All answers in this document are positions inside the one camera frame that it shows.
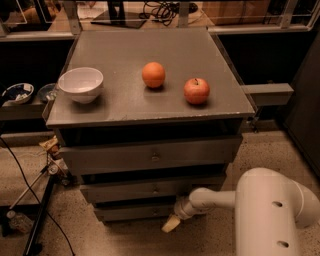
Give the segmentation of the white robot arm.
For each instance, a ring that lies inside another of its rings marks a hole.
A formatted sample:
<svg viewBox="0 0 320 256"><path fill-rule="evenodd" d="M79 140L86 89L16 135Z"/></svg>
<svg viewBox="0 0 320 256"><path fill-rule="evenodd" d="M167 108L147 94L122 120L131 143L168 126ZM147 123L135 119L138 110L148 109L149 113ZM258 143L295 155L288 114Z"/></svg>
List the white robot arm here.
<svg viewBox="0 0 320 256"><path fill-rule="evenodd" d="M253 168L234 191L200 187L179 198L162 230L169 233L214 208L234 210L237 256L302 256L297 231L320 218L320 201L309 188L271 169Z"/></svg>

